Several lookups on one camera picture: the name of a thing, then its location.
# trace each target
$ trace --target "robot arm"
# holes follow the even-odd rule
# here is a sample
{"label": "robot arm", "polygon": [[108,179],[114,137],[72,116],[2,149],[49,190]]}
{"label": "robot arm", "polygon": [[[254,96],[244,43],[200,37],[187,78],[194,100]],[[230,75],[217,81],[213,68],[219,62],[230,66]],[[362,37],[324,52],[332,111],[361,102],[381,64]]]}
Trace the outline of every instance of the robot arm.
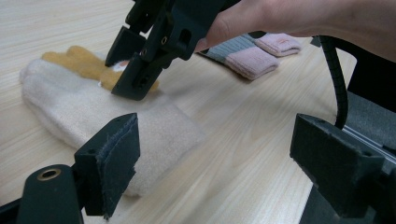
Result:
{"label": "robot arm", "polygon": [[[175,58],[188,60],[218,13],[239,0],[135,0],[106,65],[130,60],[112,93],[142,100]],[[147,33],[146,39],[141,33]]]}

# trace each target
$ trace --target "black cable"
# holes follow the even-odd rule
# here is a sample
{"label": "black cable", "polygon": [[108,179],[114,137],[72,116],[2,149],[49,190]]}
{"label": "black cable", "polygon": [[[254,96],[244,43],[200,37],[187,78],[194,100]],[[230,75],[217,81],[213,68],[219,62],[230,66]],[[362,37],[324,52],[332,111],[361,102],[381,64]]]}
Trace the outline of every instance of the black cable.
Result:
{"label": "black cable", "polygon": [[343,70],[341,69],[332,38],[330,36],[320,35],[319,40],[324,56],[326,57],[327,65],[329,66],[330,75],[332,76],[332,84],[334,85],[335,99],[337,101],[337,119],[334,126],[343,129],[347,121],[348,111],[347,87],[344,81]]}

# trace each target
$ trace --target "pink sock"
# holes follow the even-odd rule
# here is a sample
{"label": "pink sock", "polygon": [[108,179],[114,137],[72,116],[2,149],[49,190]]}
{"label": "pink sock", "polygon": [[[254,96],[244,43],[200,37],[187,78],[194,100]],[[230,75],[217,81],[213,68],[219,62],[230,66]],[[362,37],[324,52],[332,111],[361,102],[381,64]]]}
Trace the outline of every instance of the pink sock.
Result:
{"label": "pink sock", "polygon": [[274,71],[279,66],[279,61],[261,49],[253,47],[227,55],[225,64],[241,76],[254,80]]}
{"label": "pink sock", "polygon": [[276,57],[284,57],[300,52],[301,45],[290,35],[266,34],[254,43],[261,49]]}

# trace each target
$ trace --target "wooden table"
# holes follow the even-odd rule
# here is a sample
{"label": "wooden table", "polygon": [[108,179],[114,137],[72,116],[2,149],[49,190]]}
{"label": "wooden table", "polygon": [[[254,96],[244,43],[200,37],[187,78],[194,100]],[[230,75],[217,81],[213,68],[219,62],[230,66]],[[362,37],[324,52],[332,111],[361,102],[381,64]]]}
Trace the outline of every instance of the wooden table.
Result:
{"label": "wooden table", "polygon": [[[45,130],[22,101],[20,70],[72,45],[107,53],[132,5],[1,1],[0,204],[21,197],[33,171],[74,163],[75,149]],[[174,60],[160,88],[207,138],[150,195],[123,197],[110,223],[298,223],[311,182],[289,156],[295,115],[334,122],[336,114],[321,49],[309,45],[311,38],[298,40],[304,47],[298,55],[253,82],[198,55]],[[355,60],[344,52],[340,59],[349,81]]]}

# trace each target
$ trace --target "folded sock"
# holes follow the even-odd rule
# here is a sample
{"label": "folded sock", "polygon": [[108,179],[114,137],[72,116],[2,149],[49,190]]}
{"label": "folded sock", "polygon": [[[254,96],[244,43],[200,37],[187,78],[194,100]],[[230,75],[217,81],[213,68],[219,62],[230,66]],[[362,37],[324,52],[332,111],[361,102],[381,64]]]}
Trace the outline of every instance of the folded sock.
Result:
{"label": "folded sock", "polygon": [[286,34],[266,34],[261,38],[255,39],[254,43],[276,57],[288,56],[301,50],[300,43]]}
{"label": "folded sock", "polygon": [[240,35],[201,54],[227,65],[243,77],[254,80],[274,71],[279,62],[277,58],[255,46],[253,40],[249,35]]}
{"label": "folded sock", "polygon": [[140,102],[127,100],[98,87],[96,80],[41,59],[21,70],[21,83],[22,99],[43,126],[74,148],[80,148],[115,117],[137,113],[141,156],[127,195],[148,194],[205,137],[160,91]]}

